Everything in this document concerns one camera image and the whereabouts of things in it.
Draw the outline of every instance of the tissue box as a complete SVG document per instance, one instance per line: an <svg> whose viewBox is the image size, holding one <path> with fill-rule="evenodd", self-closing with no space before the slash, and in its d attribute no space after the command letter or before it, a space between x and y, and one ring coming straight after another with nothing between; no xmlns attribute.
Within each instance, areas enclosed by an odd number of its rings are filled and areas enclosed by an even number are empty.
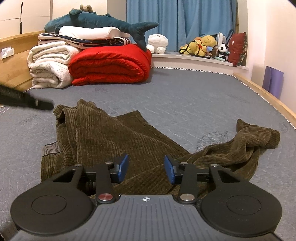
<svg viewBox="0 0 296 241"><path fill-rule="evenodd" d="M7 58L9 56L14 55L14 49L10 47L4 48L1 50L0 59Z"/></svg>

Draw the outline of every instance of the corduroy fabric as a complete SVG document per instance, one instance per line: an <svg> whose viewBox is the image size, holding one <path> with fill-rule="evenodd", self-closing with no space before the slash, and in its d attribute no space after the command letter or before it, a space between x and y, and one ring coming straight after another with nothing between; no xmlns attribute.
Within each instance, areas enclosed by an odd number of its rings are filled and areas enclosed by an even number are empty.
<svg viewBox="0 0 296 241"><path fill-rule="evenodd" d="M265 149L275 148L280 141L278 131L239 119L237 134L232 140L190 154L149 125L138 111L110 117L93 102L81 99L76 107L58 105L54 114L57 142L62 152L42 157L42 181L77 163L91 167L127 153L129 169L125 180L114 186L117 194L176 195L179 187L169 183L163 166L166 154L199 168L210 164L229 167L249 180L260 154ZM200 197L208 191L208 184L199 184Z"/></svg>

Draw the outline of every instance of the gray handle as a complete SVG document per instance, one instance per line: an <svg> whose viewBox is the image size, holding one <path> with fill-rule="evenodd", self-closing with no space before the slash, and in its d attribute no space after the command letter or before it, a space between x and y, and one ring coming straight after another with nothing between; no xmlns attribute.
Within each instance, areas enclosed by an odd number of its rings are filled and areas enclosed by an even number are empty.
<svg viewBox="0 0 296 241"><path fill-rule="evenodd" d="M79 228L57 236L39 237L19 231L11 241L279 241L270 233L239 238L209 226L192 205L177 203L171 195L122 195L113 204L97 207Z"/></svg>

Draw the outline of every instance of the white folded blanket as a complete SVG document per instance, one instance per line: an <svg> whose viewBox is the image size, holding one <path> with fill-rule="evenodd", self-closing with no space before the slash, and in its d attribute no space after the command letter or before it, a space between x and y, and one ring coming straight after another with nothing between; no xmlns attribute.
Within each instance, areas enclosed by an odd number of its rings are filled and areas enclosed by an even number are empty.
<svg viewBox="0 0 296 241"><path fill-rule="evenodd" d="M59 30L59 34L85 40L111 39L114 37L129 38L131 36L130 34L120 32L120 30L115 27L81 28L63 26Z"/></svg>
<svg viewBox="0 0 296 241"><path fill-rule="evenodd" d="M71 58L80 52L74 46L67 45L64 41L52 42L33 47L28 55L27 62L31 65L46 61L55 61L61 64L69 64Z"/></svg>
<svg viewBox="0 0 296 241"><path fill-rule="evenodd" d="M46 61L31 65L30 74L33 77L34 89L57 88L61 89L71 85L73 78L68 66L54 61Z"/></svg>

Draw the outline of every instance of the mattress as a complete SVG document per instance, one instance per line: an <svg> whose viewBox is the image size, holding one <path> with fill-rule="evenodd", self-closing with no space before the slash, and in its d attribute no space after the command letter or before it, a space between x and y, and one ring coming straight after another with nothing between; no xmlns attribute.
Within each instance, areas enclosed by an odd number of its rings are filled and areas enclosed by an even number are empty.
<svg viewBox="0 0 296 241"><path fill-rule="evenodd" d="M279 199L283 216L276 233L284 241L295 241L296 130L233 76L153 68L145 83L29 92L67 106L75 106L81 98L93 101L112 116L138 110L152 126L191 153L232 139L238 118L279 130L279 146L260 157L251 182ZM19 194L40 183L41 150L56 140L56 120L50 112L14 107L0 111L0 233L10 239L17 232L10 218L10 205Z"/></svg>

